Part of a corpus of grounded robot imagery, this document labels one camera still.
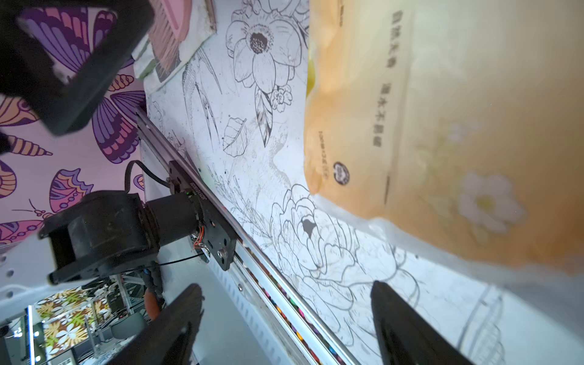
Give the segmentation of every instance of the black cable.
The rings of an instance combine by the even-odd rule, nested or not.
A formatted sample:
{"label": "black cable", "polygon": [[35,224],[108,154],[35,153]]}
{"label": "black cable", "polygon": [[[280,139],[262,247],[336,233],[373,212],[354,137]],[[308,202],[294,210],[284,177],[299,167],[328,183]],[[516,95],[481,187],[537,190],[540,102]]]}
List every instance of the black cable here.
{"label": "black cable", "polygon": [[171,262],[165,262],[165,263],[161,263],[159,264],[159,266],[164,266],[164,265],[170,265],[171,263],[177,263],[177,262],[181,262],[181,261],[186,261],[186,260],[190,260],[190,259],[194,259],[194,258],[198,258],[199,256],[204,255],[204,253],[198,253],[197,255],[193,255],[191,257],[188,258],[184,258],[184,259],[180,259],[177,261],[171,261]]}
{"label": "black cable", "polygon": [[[190,260],[190,259],[198,258],[199,256],[201,256],[201,255],[204,255],[204,254],[205,254],[204,252],[203,252],[203,253],[198,253],[197,255],[193,255],[193,256],[190,256],[190,257],[187,257],[187,258],[184,258],[184,259],[180,259],[180,260],[176,260],[176,261],[171,261],[171,262],[165,262],[165,263],[161,263],[161,264],[158,264],[158,266],[170,265],[171,263],[177,263],[177,262],[181,262],[181,261],[186,261],[186,260]],[[155,266],[155,265],[146,265],[146,266],[140,266],[140,267],[136,267],[136,268],[134,268],[134,269],[128,269],[128,270],[124,270],[124,271],[122,271],[122,272],[115,273],[115,274],[111,274],[111,275],[118,275],[118,274],[124,274],[124,273],[131,273],[131,272],[133,272],[133,271],[136,271],[136,270],[144,270],[144,269],[147,269],[147,268],[149,268],[149,267],[154,267],[154,266]]]}
{"label": "black cable", "polygon": [[168,188],[170,188],[170,184],[167,183],[166,181],[162,180],[161,178],[159,178],[158,176],[154,175],[152,173],[152,171],[150,171],[140,160],[132,160],[128,163],[128,165],[126,166],[126,174],[124,175],[124,191],[126,193],[130,192],[130,186],[131,186],[131,180],[132,180],[132,167],[134,166],[134,164],[137,164],[138,166],[140,166],[140,168],[146,173],[146,175],[150,176],[151,178],[154,179],[154,181],[156,181],[157,183],[159,183],[160,185],[164,185]]}

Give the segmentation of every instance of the butterfly wallpaper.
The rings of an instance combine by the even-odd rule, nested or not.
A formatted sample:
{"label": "butterfly wallpaper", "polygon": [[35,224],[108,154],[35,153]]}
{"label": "butterfly wallpaper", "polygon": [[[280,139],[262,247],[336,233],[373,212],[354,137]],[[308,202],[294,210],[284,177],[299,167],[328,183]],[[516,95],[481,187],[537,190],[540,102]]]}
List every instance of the butterfly wallpaper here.
{"label": "butterfly wallpaper", "polygon": [[[65,83],[117,20],[115,13],[97,8],[32,8],[20,17]],[[36,234],[43,219],[90,192],[123,189],[128,161],[140,159],[133,110],[145,105],[133,63],[131,58],[124,63],[88,125],[58,138],[44,128],[26,100],[0,95],[0,130],[11,144],[0,156],[0,253]],[[134,169],[130,192],[144,199],[141,174]]]}

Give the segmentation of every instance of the plastic bag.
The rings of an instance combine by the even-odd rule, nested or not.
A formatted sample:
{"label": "plastic bag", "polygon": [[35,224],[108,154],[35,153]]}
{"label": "plastic bag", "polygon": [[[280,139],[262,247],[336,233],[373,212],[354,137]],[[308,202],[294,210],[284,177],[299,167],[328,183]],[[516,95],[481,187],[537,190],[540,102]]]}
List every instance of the plastic bag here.
{"label": "plastic bag", "polygon": [[310,192],[485,280],[581,272],[582,19],[579,0],[311,2]]}

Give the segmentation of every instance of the peony drawing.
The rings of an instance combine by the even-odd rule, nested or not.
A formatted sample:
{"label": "peony drawing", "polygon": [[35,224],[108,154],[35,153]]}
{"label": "peony drawing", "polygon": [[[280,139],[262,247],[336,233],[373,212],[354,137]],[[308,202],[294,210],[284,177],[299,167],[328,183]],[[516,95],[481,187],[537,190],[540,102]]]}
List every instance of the peony drawing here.
{"label": "peony drawing", "polygon": [[370,312],[373,281],[389,283],[414,307],[418,303],[418,284],[402,268],[405,251],[371,237],[365,250],[365,236],[317,208],[301,185],[272,205],[269,227],[280,272],[343,343],[379,354],[373,319],[363,315]]}

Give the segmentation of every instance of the white flower print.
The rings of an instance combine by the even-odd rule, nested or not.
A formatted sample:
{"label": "white flower print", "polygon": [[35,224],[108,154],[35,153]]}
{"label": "white flower print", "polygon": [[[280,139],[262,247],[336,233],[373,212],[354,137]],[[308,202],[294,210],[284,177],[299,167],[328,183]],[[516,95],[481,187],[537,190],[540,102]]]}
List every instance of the white flower print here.
{"label": "white flower print", "polygon": [[481,129],[481,125],[477,122],[469,123],[452,123],[448,128],[447,139],[455,145],[459,145],[467,136],[473,132]]}
{"label": "white flower print", "polygon": [[290,85],[278,86],[270,95],[270,104],[277,109],[278,112],[283,112],[286,105],[292,104],[292,89]]}
{"label": "white flower print", "polygon": [[59,345],[73,346],[87,338],[87,332],[81,330],[81,327],[73,327],[73,324],[67,326],[67,330],[57,334]]}
{"label": "white flower print", "polygon": [[506,223],[517,223],[525,210],[515,201],[513,185],[504,176],[467,173],[461,182],[458,213],[491,232],[505,234]]}
{"label": "white flower print", "polygon": [[47,347],[45,347],[44,351],[47,354],[47,358],[50,359],[52,357],[52,355],[56,354],[60,350],[61,350],[61,348],[58,346],[53,348],[51,345],[48,345]]}
{"label": "white flower print", "polygon": [[71,318],[73,318],[73,312],[69,312],[65,314],[63,317],[61,317],[60,322],[62,325],[67,324],[71,322]]}
{"label": "white flower print", "polygon": [[253,5],[248,8],[251,11],[233,13],[225,45],[233,57],[235,80],[247,88],[256,84],[270,94],[294,77],[294,67],[302,59],[300,35],[289,16]]}

